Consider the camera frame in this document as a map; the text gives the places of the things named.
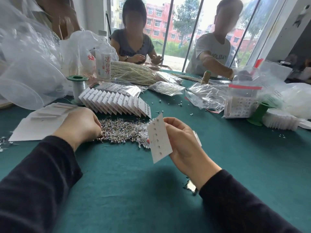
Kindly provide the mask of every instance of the person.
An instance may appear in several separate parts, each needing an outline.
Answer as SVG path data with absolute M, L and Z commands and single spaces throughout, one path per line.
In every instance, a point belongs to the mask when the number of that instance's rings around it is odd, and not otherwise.
M 111 45 L 116 49 L 119 60 L 136 64 L 146 61 L 160 64 L 163 59 L 157 55 L 150 37 L 144 34 L 147 12 L 142 0 L 126 0 L 123 5 L 124 29 L 117 29 L 111 35 Z
M 226 232 L 299 232 L 213 162 L 192 129 L 164 118 L 173 152 L 170 158 L 199 190 Z M 1 232 L 51 232 L 59 210 L 82 172 L 74 152 L 101 134 L 87 108 L 68 114 L 52 136 L 44 138 L 0 182 Z
M 227 34 L 236 25 L 243 9 L 241 0 L 221 0 L 215 16 L 215 31 L 202 35 L 196 42 L 186 73 L 203 76 L 205 71 L 212 77 L 233 79 L 233 70 L 225 64 L 230 54 Z

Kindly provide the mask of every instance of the woman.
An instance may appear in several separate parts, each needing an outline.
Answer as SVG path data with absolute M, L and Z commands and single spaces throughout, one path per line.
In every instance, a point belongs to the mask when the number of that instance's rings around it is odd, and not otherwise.
M 176 118 L 164 121 L 170 158 L 198 188 L 225 232 L 300 232 L 212 161 L 188 125 Z M 70 189 L 82 177 L 74 152 L 100 134 L 101 124 L 91 110 L 71 112 L 3 178 L 0 232 L 51 232 Z
M 153 64 L 161 63 L 162 57 L 156 54 L 150 37 L 143 32 L 147 12 L 142 0 L 126 0 L 122 19 L 125 28 L 115 30 L 111 35 L 111 45 L 116 49 L 119 60 L 141 64 L 149 55 Z

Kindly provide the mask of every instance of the hand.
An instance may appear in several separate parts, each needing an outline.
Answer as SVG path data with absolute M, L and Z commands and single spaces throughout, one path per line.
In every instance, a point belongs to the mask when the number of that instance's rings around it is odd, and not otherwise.
M 138 62 L 143 62 L 145 59 L 146 59 L 146 57 L 144 55 L 136 54 L 136 55 L 134 55 L 132 57 L 129 57 L 127 59 L 127 62 L 138 63 Z
M 151 63 L 153 63 L 154 65 L 158 65 L 158 64 L 160 64 L 162 61 L 163 61 L 162 56 L 160 56 L 160 55 L 158 55 L 158 56 L 152 55 Z
M 173 149 L 170 158 L 200 190 L 221 168 L 207 156 L 188 125 L 170 117 L 164 118 L 164 122 Z
M 80 108 L 68 114 L 53 136 L 64 139 L 76 151 L 80 144 L 95 140 L 101 133 L 96 115 L 88 108 Z

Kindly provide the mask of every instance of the white wall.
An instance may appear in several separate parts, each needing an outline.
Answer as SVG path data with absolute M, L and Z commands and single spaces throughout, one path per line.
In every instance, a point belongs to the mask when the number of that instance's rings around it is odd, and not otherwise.
M 85 0 L 73 0 L 73 4 L 75 6 L 75 11 L 76 11 L 80 26 L 84 28 L 85 30 L 87 30 L 88 26 L 87 26 Z
M 86 0 L 87 29 L 98 34 L 98 30 L 106 30 L 107 0 Z
M 299 28 L 293 26 L 297 16 L 301 13 L 303 8 L 310 4 L 311 0 L 297 0 L 291 14 L 286 20 L 282 30 L 280 31 L 276 41 L 274 42 L 270 52 L 268 53 L 266 59 L 270 61 L 278 61 L 285 59 L 295 43 L 299 39 L 300 35 L 304 31 L 305 27 L 308 25 L 311 20 L 311 9 L 307 12 L 306 16 L 302 20 L 302 23 Z

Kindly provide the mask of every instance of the white earring card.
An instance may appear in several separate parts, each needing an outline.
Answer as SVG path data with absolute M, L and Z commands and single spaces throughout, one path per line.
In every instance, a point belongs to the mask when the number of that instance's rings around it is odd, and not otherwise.
M 147 131 L 153 163 L 160 161 L 173 152 L 162 113 L 150 122 Z
M 87 108 L 96 113 L 115 115 L 124 113 L 151 118 L 150 106 L 142 98 L 136 96 L 87 88 L 79 98 Z

